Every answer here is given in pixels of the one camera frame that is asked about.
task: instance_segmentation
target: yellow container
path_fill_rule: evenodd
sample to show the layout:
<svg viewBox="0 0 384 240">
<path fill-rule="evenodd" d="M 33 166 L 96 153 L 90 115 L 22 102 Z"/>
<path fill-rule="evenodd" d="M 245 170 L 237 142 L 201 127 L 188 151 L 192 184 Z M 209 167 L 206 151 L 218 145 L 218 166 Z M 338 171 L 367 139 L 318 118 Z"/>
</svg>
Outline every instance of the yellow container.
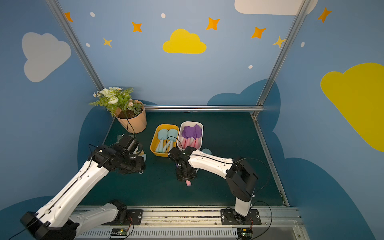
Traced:
<svg viewBox="0 0 384 240">
<path fill-rule="evenodd" d="M 179 133 L 179 127 L 176 125 L 172 125 L 172 124 L 160 124 L 157 126 L 155 134 L 153 135 L 152 142 L 151 142 L 151 152 L 153 152 L 153 154 L 155 154 L 156 156 L 159 156 L 159 157 L 168 157 L 167 152 L 165 152 L 165 153 L 155 152 L 157 145 L 161 141 L 157 138 L 157 135 L 158 135 L 159 131 L 162 129 L 167 129 L 167 130 L 176 129 L 177 133 Z M 163 142 L 164 142 L 164 144 L 163 144 L 163 147 L 164 147 L 166 145 L 166 140 L 164 139 Z"/>
</svg>

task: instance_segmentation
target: flower pot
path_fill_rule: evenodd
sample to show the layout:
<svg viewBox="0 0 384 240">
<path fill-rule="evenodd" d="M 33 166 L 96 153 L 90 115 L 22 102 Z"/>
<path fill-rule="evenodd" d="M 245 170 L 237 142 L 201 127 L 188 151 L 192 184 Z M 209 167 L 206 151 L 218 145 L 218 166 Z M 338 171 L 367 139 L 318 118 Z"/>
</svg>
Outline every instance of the flower pot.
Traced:
<svg viewBox="0 0 384 240">
<path fill-rule="evenodd" d="M 147 116 L 145 114 L 145 108 L 143 106 L 143 111 L 137 115 L 136 117 L 134 118 L 130 118 L 130 119 L 122 119 L 122 118 L 118 118 L 118 115 L 121 113 L 121 109 L 118 108 L 115 112 L 115 116 L 116 118 L 119 120 L 119 122 L 121 123 L 121 125 L 127 129 L 128 127 L 128 132 L 130 133 L 139 133 L 139 132 L 142 132 L 144 131 L 144 129 L 147 127 Z"/>
</svg>

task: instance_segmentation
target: white robotic arm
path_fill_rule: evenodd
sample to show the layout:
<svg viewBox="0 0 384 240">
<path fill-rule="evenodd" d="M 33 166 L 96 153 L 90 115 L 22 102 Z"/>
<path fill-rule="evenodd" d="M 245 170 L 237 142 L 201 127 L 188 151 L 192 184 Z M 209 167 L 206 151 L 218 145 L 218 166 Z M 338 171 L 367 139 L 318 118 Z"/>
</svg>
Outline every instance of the white robotic arm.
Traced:
<svg viewBox="0 0 384 240">
<path fill-rule="evenodd" d="M 118 201 L 81 215 L 71 214 L 96 183 L 110 171 L 117 169 L 121 174 L 144 171 L 145 162 L 139 156 L 141 148 L 141 144 L 128 135 L 113 147 L 97 147 L 69 183 L 37 212 L 27 212 L 21 218 L 22 224 L 36 239 L 41 240 L 73 240 L 83 232 L 104 223 L 122 224 L 128 216 L 126 206 Z M 195 178 L 197 169 L 207 170 L 226 179 L 236 197 L 236 220 L 241 224 L 248 214 L 258 180 L 246 161 L 234 162 L 233 159 L 205 154 L 192 147 L 187 147 L 184 151 L 172 148 L 169 158 L 177 164 L 176 174 L 179 180 Z"/>
</svg>

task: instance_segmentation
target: dark green table surface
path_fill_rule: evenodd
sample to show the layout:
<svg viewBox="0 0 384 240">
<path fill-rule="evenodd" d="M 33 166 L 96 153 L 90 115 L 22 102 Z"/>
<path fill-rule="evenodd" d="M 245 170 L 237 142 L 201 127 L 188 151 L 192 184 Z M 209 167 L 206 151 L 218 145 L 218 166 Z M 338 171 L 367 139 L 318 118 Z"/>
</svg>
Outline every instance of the dark green table surface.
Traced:
<svg viewBox="0 0 384 240">
<path fill-rule="evenodd" d="M 196 206 L 235 204 L 225 179 L 199 170 L 192 186 L 176 179 L 175 164 L 165 157 L 155 156 L 149 149 L 156 127 L 174 124 L 180 127 L 184 121 L 200 122 L 204 126 L 202 148 L 208 148 L 215 156 L 225 158 L 252 157 L 268 165 L 263 148 L 249 113 L 147 113 L 147 128 L 136 135 L 147 155 L 143 174 L 119 175 L 110 172 L 101 179 L 83 199 L 80 205 L 104 205 L 118 199 L 126 205 Z M 115 120 L 105 144 L 117 141 L 126 130 Z M 252 159 L 248 162 L 259 176 L 256 190 L 268 180 L 270 169 Z M 269 183 L 255 194 L 255 198 L 269 205 L 282 205 L 283 201 L 270 174 Z"/>
</svg>

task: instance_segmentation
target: yellow star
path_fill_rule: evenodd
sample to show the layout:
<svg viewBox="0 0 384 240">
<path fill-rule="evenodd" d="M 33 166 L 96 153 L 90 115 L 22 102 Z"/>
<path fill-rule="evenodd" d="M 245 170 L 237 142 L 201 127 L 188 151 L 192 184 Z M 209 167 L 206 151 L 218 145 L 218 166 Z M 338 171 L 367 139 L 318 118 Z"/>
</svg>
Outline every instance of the yellow star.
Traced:
<svg viewBox="0 0 384 240">
<path fill-rule="evenodd" d="M 139 31 L 139 32 L 142 33 L 142 31 L 141 31 L 141 23 L 136 24 L 136 23 L 132 22 L 132 24 L 133 24 L 133 32 Z"/>
<path fill-rule="evenodd" d="M 327 16 L 331 13 L 332 11 L 327 11 L 327 8 L 324 9 L 323 13 L 321 14 L 321 16 L 318 18 L 320 19 L 321 21 L 325 21 L 325 19 L 327 18 Z"/>
<path fill-rule="evenodd" d="M 255 27 L 255 33 L 251 36 L 251 38 L 260 38 L 261 39 L 262 38 L 262 34 L 263 34 L 265 29 L 266 28 L 259 29 L 259 28 Z"/>
<path fill-rule="evenodd" d="M 208 24 L 208 27 L 207 27 L 207 30 L 208 29 L 214 29 L 214 30 L 217 30 L 217 23 L 220 21 L 220 19 L 212 19 L 212 18 L 209 18 L 209 24 Z"/>
<path fill-rule="evenodd" d="M 73 22 L 71 19 L 71 13 L 64 13 L 68 21 Z"/>
<path fill-rule="evenodd" d="M 103 39 L 104 39 L 104 41 L 105 41 L 104 45 L 109 45 L 110 47 L 112 47 L 112 46 L 111 46 L 111 42 L 112 42 L 112 40 L 107 41 L 107 40 L 105 40 L 105 38 L 103 38 Z"/>
<path fill-rule="evenodd" d="M 274 43 L 274 44 L 272 44 L 272 45 L 279 45 L 279 48 L 281 48 L 281 44 L 283 43 L 285 41 L 285 39 L 281 39 L 280 38 L 280 36 L 279 36 L 279 40 L 276 42 L 276 43 Z"/>
</svg>

